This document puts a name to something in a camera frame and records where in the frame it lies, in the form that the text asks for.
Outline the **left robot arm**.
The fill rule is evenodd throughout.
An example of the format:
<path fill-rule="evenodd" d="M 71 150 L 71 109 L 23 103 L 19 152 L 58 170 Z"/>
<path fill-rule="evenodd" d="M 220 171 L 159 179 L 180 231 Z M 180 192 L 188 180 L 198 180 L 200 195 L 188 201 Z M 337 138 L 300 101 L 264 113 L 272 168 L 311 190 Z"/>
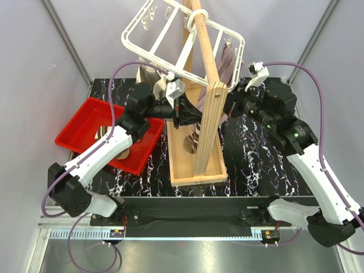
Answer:
<path fill-rule="evenodd" d="M 119 118 L 110 107 L 111 128 L 77 158 L 48 168 L 48 189 L 45 197 L 60 205 L 71 217 L 83 213 L 102 216 L 110 225 L 122 221 L 121 202 L 86 190 L 92 178 L 118 154 L 144 137 L 150 129 L 149 118 L 170 119 L 176 127 L 201 122 L 202 112 L 187 99 L 178 96 L 173 103 L 166 98 L 157 100 L 146 82 L 134 84 L 126 107 Z"/>

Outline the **white clip hanger frame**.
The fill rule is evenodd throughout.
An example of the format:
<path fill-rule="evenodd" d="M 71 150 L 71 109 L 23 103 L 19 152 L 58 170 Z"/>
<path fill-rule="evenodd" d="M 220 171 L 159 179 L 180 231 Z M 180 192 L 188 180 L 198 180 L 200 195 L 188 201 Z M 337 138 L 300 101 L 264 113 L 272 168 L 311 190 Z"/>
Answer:
<path fill-rule="evenodd" d="M 193 52 L 199 48 L 193 11 L 179 1 L 145 1 L 121 34 L 125 48 L 162 68 L 207 86 L 207 77 L 198 66 L 192 69 Z"/>

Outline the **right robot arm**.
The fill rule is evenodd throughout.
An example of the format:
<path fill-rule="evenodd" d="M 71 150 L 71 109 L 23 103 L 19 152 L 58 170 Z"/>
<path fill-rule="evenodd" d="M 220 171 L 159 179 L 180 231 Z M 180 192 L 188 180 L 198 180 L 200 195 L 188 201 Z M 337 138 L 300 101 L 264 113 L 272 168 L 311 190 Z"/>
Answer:
<path fill-rule="evenodd" d="M 245 115 L 267 131 L 267 138 L 296 168 L 318 205 L 305 206 L 281 197 L 269 197 L 259 206 L 264 225 L 283 221 L 309 231 L 324 247 L 340 246 L 363 226 L 363 207 L 345 190 L 323 155 L 322 139 L 295 116 L 297 97 L 281 82 L 266 89 L 241 79 L 227 95 L 224 113 Z"/>

